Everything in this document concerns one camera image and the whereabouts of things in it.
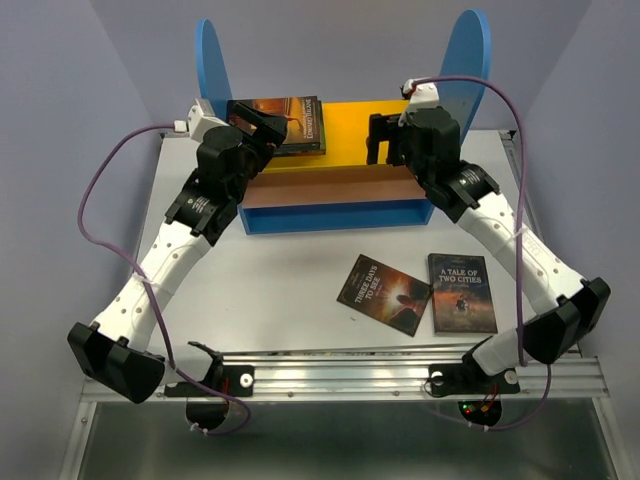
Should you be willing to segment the Little Women floral book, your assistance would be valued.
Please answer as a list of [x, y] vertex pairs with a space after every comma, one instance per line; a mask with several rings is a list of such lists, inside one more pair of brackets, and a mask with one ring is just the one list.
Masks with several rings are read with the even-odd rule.
[[325, 155], [326, 147], [319, 142], [282, 144], [274, 151], [275, 157]]

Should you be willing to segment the Edward Tulane brown book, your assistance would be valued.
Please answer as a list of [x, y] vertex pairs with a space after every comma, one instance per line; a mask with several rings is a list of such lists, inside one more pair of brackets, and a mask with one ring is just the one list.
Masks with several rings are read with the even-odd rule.
[[325, 153], [323, 110], [322, 103], [317, 96], [229, 100], [227, 102], [227, 122], [252, 134], [256, 127], [234, 112], [235, 105], [239, 103], [264, 114], [287, 118], [287, 136], [278, 149], [277, 156]]

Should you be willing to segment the Animal Farm book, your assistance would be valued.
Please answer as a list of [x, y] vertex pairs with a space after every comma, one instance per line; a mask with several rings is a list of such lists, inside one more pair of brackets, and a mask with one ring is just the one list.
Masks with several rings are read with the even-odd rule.
[[322, 102], [314, 96], [299, 99], [300, 107], [288, 114], [287, 137], [276, 157], [324, 155], [326, 134]]

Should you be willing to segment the Three Days To See book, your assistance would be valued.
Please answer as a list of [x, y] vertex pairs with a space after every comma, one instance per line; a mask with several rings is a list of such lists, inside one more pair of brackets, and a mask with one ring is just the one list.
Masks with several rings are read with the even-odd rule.
[[430, 284], [359, 255], [337, 302], [414, 337], [432, 294]]

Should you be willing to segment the Tale Of Two Cities book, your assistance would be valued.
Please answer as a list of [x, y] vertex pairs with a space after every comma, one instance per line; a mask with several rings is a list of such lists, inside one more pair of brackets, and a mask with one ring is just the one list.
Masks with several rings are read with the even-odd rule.
[[490, 335], [498, 332], [489, 276], [483, 256], [431, 253], [432, 317], [438, 335]]

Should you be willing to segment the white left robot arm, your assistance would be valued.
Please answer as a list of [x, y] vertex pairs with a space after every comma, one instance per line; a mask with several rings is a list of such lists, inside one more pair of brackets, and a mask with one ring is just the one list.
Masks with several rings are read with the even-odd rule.
[[167, 125], [167, 130], [187, 134], [196, 142], [196, 167], [170, 204], [142, 261], [86, 230], [81, 232], [90, 243], [129, 263], [132, 275], [89, 324], [75, 324], [67, 340], [86, 376], [135, 404], [169, 383], [168, 372], [178, 369], [171, 348], [164, 355], [147, 350], [155, 329], [168, 333], [163, 310], [234, 221], [250, 181], [286, 139], [286, 117], [244, 104], [235, 105], [234, 112], [253, 131], [226, 123], [205, 99], [196, 100], [186, 119]]

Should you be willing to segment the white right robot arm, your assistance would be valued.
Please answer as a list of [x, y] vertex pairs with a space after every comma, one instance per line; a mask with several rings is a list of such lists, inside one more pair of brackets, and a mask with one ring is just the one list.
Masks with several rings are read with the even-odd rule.
[[611, 289], [600, 277], [586, 279], [563, 263], [513, 211], [498, 183], [461, 157], [458, 122], [443, 108], [406, 114], [372, 114], [367, 162], [387, 161], [409, 170], [426, 198], [473, 236], [516, 283], [516, 301], [535, 315], [476, 344], [458, 363], [444, 364], [430, 378], [434, 396], [482, 392], [505, 372], [534, 360], [555, 363], [590, 333]]

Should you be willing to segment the blue yellow wooden bookshelf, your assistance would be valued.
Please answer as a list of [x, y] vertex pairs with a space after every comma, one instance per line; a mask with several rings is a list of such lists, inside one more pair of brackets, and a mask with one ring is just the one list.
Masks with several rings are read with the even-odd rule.
[[[485, 88], [466, 75], [486, 79], [491, 64], [491, 34], [485, 14], [464, 11], [457, 19], [436, 84], [439, 105], [467, 135]], [[325, 155], [274, 157], [254, 180], [239, 208], [248, 234], [421, 225], [433, 207], [404, 167], [386, 163], [380, 144], [376, 165], [366, 163], [369, 116], [401, 113], [408, 101], [323, 103]]]

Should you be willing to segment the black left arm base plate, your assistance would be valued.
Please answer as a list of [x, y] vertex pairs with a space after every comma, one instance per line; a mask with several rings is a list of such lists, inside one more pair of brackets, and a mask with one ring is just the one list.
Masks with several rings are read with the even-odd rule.
[[[254, 380], [255, 368], [240, 364], [212, 367], [201, 383], [229, 396], [249, 398], [253, 395]], [[184, 380], [174, 386], [166, 385], [164, 395], [168, 398], [210, 397], [209, 393]]]

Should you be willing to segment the aluminium mounting rail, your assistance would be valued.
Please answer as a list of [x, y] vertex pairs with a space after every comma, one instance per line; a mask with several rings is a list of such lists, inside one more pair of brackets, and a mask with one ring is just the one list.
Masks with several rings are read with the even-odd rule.
[[[248, 402], [433, 401], [424, 385], [431, 367], [459, 363], [470, 344], [412, 346], [377, 350], [328, 350], [225, 353], [224, 366], [254, 368], [253, 395]], [[531, 361], [517, 368], [520, 392], [512, 399], [539, 399], [546, 368]], [[552, 366], [549, 399], [608, 398], [604, 374], [597, 358], [569, 350]], [[127, 402], [123, 396], [95, 380], [84, 382], [85, 402]]]

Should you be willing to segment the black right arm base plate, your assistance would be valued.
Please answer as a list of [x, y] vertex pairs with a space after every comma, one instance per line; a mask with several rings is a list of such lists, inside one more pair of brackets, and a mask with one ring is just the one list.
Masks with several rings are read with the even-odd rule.
[[514, 369], [498, 375], [487, 376], [481, 370], [462, 363], [440, 363], [429, 366], [429, 375], [423, 390], [434, 398], [451, 395], [473, 396], [493, 394], [517, 394], [521, 391]]

